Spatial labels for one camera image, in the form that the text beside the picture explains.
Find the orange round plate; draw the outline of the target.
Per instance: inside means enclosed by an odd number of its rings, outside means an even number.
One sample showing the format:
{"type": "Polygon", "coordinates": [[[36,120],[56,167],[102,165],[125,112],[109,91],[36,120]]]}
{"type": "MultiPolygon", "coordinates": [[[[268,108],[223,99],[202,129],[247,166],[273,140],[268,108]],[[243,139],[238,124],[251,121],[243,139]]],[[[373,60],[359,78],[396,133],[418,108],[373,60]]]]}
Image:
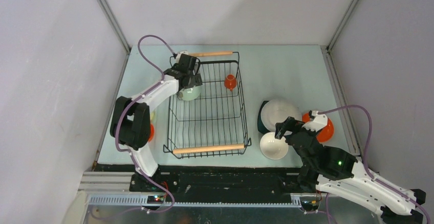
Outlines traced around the orange round plate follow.
{"type": "Polygon", "coordinates": [[[317,140],[319,143],[323,144],[328,142],[334,135],[335,128],[331,119],[328,119],[327,125],[322,129],[322,131],[317,135],[317,140]]]}

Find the green floral ceramic bowl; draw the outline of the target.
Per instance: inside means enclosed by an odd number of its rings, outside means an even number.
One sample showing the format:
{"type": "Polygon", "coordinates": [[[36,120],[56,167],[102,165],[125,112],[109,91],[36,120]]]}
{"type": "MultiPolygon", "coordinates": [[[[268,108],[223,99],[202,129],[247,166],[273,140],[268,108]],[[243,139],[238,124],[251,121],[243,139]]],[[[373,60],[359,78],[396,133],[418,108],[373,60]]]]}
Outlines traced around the green floral ceramic bowl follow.
{"type": "Polygon", "coordinates": [[[177,93],[177,97],[183,101],[192,101],[198,98],[201,94],[201,86],[191,88],[183,88],[177,93]]]}

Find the white ceramic bowl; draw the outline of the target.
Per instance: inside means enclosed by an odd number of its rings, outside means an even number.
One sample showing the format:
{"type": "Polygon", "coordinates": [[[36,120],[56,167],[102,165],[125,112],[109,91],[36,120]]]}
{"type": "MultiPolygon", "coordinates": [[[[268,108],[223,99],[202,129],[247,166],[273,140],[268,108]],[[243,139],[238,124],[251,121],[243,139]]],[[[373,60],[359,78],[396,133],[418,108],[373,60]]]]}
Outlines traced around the white ceramic bowl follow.
{"type": "Polygon", "coordinates": [[[284,139],[276,139],[273,132],[264,134],[259,142],[262,154],[271,160],[280,160],[284,158],[288,151],[289,145],[284,139]]]}

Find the white pink fluted plate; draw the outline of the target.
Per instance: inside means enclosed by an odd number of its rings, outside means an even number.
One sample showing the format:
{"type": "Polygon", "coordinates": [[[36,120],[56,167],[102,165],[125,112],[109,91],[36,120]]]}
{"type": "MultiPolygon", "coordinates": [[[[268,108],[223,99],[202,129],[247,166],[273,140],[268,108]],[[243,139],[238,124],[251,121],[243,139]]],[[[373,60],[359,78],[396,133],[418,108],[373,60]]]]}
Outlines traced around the white pink fluted plate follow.
{"type": "Polygon", "coordinates": [[[284,122],[288,117],[301,121],[302,114],[297,106],[286,99],[270,100],[260,112],[261,121],[269,131],[275,131],[275,124],[284,122]]]}

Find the teal square plate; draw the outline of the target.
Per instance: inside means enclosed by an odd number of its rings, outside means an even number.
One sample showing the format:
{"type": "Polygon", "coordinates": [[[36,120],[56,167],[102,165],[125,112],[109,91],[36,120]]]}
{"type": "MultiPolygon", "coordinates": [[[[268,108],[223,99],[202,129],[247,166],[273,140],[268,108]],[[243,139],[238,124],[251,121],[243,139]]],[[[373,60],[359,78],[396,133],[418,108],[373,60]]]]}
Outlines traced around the teal square plate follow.
{"type": "Polygon", "coordinates": [[[259,133],[261,134],[266,134],[268,132],[270,132],[270,130],[268,130],[266,128],[266,126],[264,125],[263,121],[262,121],[262,110],[264,108],[264,106],[269,102],[269,100],[265,100],[262,102],[260,108],[259,108],[259,112],[258,112],[258,116],[257,116],[257,130],[259,133]]]}

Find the yellow ceramic mug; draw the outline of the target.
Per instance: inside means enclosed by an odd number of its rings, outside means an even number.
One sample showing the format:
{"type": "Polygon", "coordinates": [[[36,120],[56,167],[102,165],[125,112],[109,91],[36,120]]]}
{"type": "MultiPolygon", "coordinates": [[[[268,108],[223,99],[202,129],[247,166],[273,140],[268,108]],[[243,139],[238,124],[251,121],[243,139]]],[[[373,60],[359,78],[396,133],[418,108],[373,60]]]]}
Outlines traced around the yellow ceramic mug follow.
{"type": "Polygon", "coordinates": [[[154,119],[155,119],[155,117],[156,117],[156,112],[155,112],[155,111],[152,111],[152,112],[150,113],[150,121],[153,122],[154,119]]]}

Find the orange glossy bowl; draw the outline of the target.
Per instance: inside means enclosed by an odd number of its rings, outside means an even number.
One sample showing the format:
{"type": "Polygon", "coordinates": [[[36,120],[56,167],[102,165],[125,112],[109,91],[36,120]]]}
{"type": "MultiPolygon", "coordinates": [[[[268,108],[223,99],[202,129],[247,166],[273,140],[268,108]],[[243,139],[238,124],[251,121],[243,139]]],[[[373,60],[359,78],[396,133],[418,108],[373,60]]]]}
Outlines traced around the orange glossy bowl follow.
{"type": "Polygon", "coordinates": [[[149,134],[149,138],[148,138],[148,142],[152,141],[155,135],[155,127],[154,125],[151,123],[150,124],[150,134],[149,134]]]}

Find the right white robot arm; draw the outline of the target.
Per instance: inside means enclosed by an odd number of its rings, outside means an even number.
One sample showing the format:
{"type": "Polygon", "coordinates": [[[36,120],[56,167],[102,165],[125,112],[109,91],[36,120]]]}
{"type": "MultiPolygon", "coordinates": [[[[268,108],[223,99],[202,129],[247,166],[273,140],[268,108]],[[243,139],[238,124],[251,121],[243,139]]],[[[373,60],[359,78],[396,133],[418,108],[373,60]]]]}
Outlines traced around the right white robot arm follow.
{"type": "Polygon", "coordinates": [[[425,217],[417,208],[424,204],[426,193],[420,189],[386,187],[386,181],[347,151],[324,146],[317,134],[328,125],[325,115],[312,115],[303,122],[287,117],[275,125],[275,138],[286,132],[287,144],[300,156],[302,167],[297,184],[303,192],[321,191],[335,194],[380,215],[384,223],[422,223],[425,217]]]}

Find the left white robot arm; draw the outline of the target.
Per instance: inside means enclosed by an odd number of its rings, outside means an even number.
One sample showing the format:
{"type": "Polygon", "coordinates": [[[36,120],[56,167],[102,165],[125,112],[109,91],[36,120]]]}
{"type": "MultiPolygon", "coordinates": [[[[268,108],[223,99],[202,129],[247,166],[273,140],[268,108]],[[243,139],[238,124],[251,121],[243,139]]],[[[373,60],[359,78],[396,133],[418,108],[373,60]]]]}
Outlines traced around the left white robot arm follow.
{"type": "Polygon", "coordinates": [[[123,145],[136,167],[144,175],[142,185],[148,191],[157,191],[162,178],[155,174],[158,163],[149,146],[151,135],[150,114],[166,99],[183,89],[202,85],[199,73],[201,61],[197,54],[186,51],[174,54],[176,62],[161,72],[160,80],[132,96],[120,96],[115,102],[110,134],[119,151],[123,145]]]}

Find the small orange ceramic cup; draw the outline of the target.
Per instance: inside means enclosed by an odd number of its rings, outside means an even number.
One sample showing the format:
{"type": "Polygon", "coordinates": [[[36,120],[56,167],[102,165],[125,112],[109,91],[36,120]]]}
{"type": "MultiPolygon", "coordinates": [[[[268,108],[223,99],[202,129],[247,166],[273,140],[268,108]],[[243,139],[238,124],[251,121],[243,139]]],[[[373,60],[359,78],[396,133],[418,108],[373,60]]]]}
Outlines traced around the small orange ceramic cup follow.
{"type": "Polygon", "coordinates": [[[231,92],[237,87],[237,80],[233,74],[229,74],[226,76],[224,80],[224,87],[231,92]]]}

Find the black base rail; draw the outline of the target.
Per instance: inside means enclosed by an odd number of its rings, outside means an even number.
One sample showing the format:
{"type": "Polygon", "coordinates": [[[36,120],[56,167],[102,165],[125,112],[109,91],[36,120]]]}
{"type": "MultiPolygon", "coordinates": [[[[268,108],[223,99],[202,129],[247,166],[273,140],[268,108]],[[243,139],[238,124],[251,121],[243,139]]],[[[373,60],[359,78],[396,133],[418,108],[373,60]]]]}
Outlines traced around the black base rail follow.
{"type": "Polygon", "coordinates": [[[159,166],[147,180],[133,165],[97,164],[79,190],[101,204],[158,206],[298,206],[323,201],[325,192],[304,190],[298,168],[159,166]]]}

